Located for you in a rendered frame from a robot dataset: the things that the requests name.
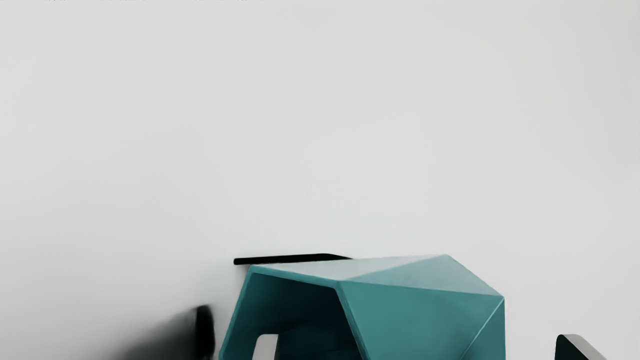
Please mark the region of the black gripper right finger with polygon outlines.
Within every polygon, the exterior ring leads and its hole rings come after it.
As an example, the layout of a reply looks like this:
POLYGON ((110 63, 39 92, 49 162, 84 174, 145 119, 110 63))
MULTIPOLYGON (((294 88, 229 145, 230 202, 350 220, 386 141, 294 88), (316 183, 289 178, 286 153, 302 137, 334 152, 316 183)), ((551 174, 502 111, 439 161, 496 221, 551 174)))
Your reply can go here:
POLYGON ((565 333, 556 338, 554 360, 607 360, 607 358, 584 337, 576 333, 565 333))

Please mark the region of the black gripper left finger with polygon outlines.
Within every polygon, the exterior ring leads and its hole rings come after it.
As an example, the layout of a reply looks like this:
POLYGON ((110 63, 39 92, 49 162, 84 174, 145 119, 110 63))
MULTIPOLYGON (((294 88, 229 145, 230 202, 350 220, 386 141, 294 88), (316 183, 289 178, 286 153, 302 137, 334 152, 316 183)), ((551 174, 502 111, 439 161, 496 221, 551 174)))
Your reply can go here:
POLYGON ((215 321, 209 305, 195 309, 194 357, 195 360, 213 360, 216 348, 215 321))

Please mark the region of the teal faceted mug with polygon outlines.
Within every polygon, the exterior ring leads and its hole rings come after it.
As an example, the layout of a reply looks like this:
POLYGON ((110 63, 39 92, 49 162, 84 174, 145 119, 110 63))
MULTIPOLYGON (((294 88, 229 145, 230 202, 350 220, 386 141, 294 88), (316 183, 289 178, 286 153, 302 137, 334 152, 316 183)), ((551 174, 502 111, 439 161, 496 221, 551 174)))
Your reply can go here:
POLYGON ((506 360, 505 297, 446 254, 253 264, 219 360, 506 360))

